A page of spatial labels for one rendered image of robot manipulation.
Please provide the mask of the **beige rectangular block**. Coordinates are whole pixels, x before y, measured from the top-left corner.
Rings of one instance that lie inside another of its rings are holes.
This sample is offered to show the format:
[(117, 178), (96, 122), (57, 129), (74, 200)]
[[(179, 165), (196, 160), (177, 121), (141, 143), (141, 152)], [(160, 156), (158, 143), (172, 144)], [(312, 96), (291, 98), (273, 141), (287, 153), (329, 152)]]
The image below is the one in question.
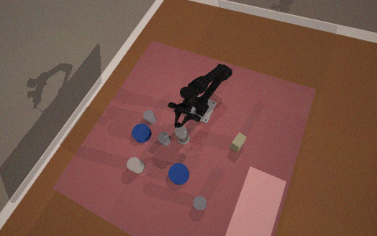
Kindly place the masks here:
[(236, 138), (232, 141), (230, 148), (233, 149), (237, 153), (238, 150), (244, 144), (245, 140), (246, 140), (246, 136), (244, 136), (242, 133), (239, 132)]

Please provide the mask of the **blue short cylinder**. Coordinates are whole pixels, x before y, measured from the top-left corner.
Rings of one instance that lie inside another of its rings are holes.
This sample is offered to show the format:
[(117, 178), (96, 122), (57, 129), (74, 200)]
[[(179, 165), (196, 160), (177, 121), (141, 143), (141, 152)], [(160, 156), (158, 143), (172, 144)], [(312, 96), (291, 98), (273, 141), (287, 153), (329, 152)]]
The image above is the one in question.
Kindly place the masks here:
[(132, 130), (132, 136), (137, 142), (147, 142), (151, 137), (151, 130), (146, 124), (137, 124)]
[(189, 170), (184, 164), (176, 163), (170, 167), (168, 176), (174, 184), (181, 185), (189, 179)]

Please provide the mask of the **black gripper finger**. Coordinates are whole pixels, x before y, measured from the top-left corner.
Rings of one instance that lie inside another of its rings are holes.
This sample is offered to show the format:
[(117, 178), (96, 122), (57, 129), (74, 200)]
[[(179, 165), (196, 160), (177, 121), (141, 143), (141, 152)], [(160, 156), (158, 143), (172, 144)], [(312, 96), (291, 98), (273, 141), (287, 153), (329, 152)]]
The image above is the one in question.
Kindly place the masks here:
[[(174, 111), (174, 110), (173, 110)], [(178, 121), (178, 119), (179, 119), (179, 117), (180, 117), (180, 115), (181, 115), (181, 113), (180, 112), (176, 112), (176, 111), (174, 111), (175, 112), (175, 114), (176, 114), (176, 118), (175, 118), (175, 124), (177, 123), (177, 121)]]
[(184, 120), (182, 121), (181, 123), (181, 126), (182, 127), (187, 121), (189, 121), (190, 119), (188, 117), (184, 117)]

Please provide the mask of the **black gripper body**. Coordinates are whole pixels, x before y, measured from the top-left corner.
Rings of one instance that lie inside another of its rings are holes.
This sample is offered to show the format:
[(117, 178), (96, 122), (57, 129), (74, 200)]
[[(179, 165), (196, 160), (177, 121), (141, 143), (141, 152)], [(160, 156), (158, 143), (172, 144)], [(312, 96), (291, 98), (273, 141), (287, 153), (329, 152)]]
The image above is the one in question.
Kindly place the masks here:
[[(190, 105), (191, 105), (191, 109), (192, 109), (192, 107), (193, 107), (193, 105), (194, 105), (194, 103), (195, 103), (195, 102), (190, 101), (190, 100), (188, 100), (188, 99), (184, 99), (183, 101), (185, 102), (186, 105), (190, 104)], [(174, 111), (176, 111), (177, 104), (174, 104), (174, 103), (170, 102), (170, 103), (168, 104), (168, 107), (170, 107), (170, 108), (172, 108), (172, 109), (174, 108), (174, 109), (175, 109)], [(176, 112), (179, 112), (179, 111), (176, 111)], [(190, 112), (191, 112), (191, 111), (190, 111)], [(186, 114), (186, 116), (187, 116), (189, 119), (192, 119), (192, 120), (194, 120), (194, 121), (196, 121), (196, 122), (199, 122), (200, 119), (201, 119), (201, 117), (198, 116), (198, 115), (196, 115), (196, 114), (191, 114), (190, 112), (189, 112), (189, 113), (184, 113), (184, 114)]]

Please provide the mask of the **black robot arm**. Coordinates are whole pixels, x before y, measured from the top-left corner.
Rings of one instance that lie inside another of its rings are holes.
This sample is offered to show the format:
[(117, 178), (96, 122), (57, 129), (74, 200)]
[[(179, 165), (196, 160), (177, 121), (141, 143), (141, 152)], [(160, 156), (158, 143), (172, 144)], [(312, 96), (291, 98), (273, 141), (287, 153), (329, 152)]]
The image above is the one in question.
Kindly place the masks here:
[[(193, 105), (193, 107), (196, 108), (195, 113), (204, 116), (209, 108), (207, 105), (209, 98), (215, 92), (220, 83), (227, 80), (231, 75), (232, 69), (228, 68), (225, 64), (218, 64), (215, 69), (205, 76), (199, 76), (190, 82), (187, 87), (183, 87), (180, 90), (180, 95), (185, 99), (195, 102)], [(209, 83), (211, 84), (208, 87)], [(204, 94), (202, 96), (197, 97), (203, 92)], [(176, 111), (179, 111), (182, 114), (189, 113), (191, 111), (191, 105), (186, 105), (183, 101), (177, 105)]]

